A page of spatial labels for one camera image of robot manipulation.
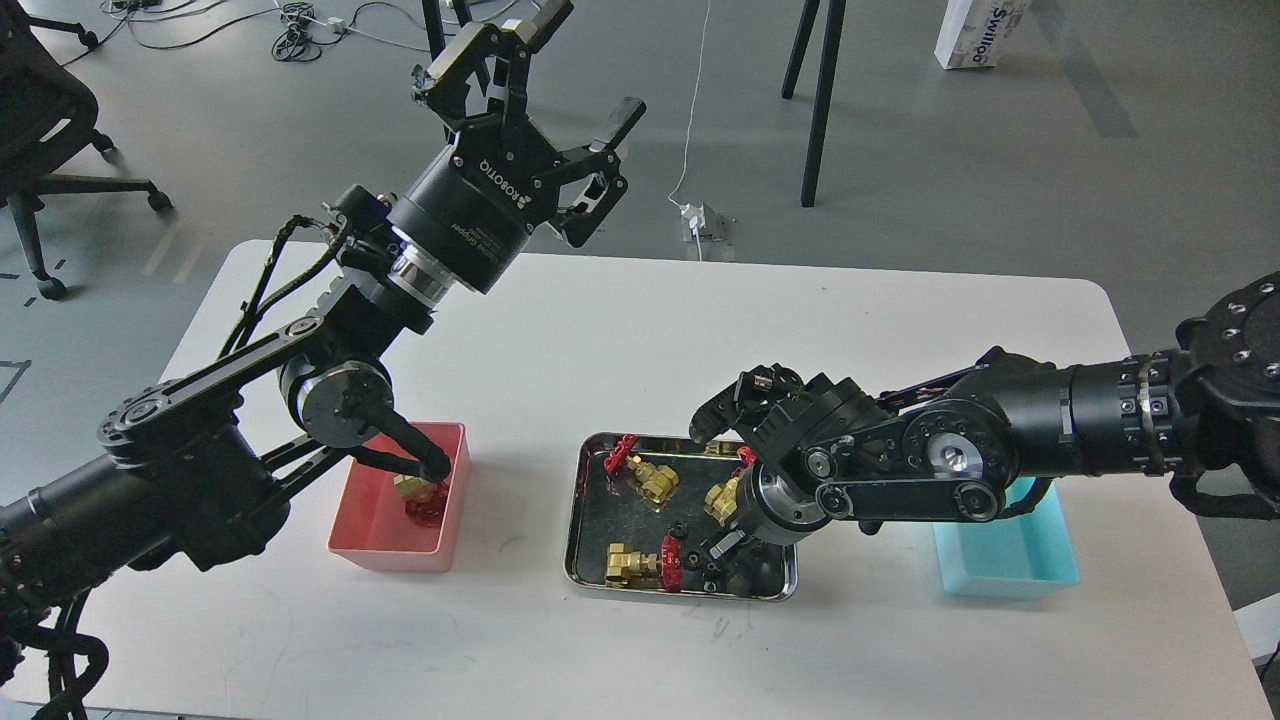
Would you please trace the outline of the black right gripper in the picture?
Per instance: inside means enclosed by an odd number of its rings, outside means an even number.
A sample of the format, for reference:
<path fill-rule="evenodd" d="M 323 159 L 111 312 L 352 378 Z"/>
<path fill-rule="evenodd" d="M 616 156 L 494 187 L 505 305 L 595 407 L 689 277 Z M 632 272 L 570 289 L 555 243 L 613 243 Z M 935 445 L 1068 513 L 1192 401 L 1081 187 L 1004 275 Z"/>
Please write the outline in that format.
<path fill-rule="evenodd" d="M 769 544 L 795 544 L 829 523 L 819 509 L 819 483 L 835 475 L 835 452 L 820 452 L 810 469 L 805 452 L 890 419 L 890 413 L 854 380 L 810 380 L 785 366 L 754 366 L 704 402 L 690 421 L 690 437 L 707 443 L 732 430 L 756 455 L 739 480 L 733 528 L 700 543 L 703 566 L 731 560 L 750 536 Z"/>

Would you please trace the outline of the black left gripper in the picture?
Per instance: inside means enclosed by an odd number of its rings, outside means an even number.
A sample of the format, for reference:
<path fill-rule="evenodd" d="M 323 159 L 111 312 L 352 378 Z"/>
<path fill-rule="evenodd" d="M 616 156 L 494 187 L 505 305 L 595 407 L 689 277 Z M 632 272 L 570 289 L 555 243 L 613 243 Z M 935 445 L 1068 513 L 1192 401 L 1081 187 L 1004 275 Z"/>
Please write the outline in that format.
<path fill-rule="evenodd" d="M 468 23 L 413 68 L 412 99 L 454 140 L 388 215 L 401 238 L 388 277 L 408 295 L 442 296 L 453 283 L 485 293 L 535 225 L 580 249 L 627 192 L 618 147 L 646 110 L 640 97 L 623 97 L 590 143 L 564 151 L 529 122 L 530 61 L 572 10 L 571 1 L 544 1 L 531 19 Z M 470 114 L 468 82 L 484 70 L 486 109 Z M 561 190 L 581 179 L 585 190 L 561 206 Z"/>

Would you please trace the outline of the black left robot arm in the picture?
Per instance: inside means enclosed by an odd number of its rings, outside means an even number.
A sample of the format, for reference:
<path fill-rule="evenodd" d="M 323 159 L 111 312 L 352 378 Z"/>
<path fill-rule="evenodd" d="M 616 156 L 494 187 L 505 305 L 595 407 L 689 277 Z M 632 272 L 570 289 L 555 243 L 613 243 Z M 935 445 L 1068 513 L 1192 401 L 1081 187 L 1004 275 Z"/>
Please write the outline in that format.
<path fill-rule="evenodd" d="M 218 359 L 143 389 L 99 427 L 104 455 L 3 507 L 3 679 L 47 656 L 38 719 L 82 719 L 108 647 L 78 632 L 92 588 L 175 553 L 200 570 L 259 555 L 289 502 L 343 457 L 431 484 L 452 464 L 394 409 L 381 355 L 424 333 L 452 287 L 488 292 L 539 225 L 584 245 L 628 184 L 617 149 L 643 115 L 626 97 L 590 143 L 557 149 L 530 120 L 531 59 L 572 12 L 544 1 L 503 26 L 472 20 L 415 72 L 447 145 L 401 197 L 351 187 L 325 224 L 340 277 L 259 340 L 278 301 L 259 284 Z"/>

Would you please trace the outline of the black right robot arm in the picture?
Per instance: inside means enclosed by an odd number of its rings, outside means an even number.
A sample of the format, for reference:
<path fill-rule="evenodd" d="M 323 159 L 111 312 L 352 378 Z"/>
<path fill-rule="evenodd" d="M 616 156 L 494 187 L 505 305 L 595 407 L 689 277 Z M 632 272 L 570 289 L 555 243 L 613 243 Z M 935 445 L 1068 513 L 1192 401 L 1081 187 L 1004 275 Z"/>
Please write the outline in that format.
<path fill-rule="evenodd" d="M 703 404 L 689 434 L 755 454 L 727 527 L 796 544 L 832 521 L 988 523 L 1030 512 L 1061 477 L 1166 477 L 1202 518 L 1277 518 L 1279 278 L 1184 320 L 1178 346 L 1056 366 L 992 347 L 905 389 L 755 366 Z"/>

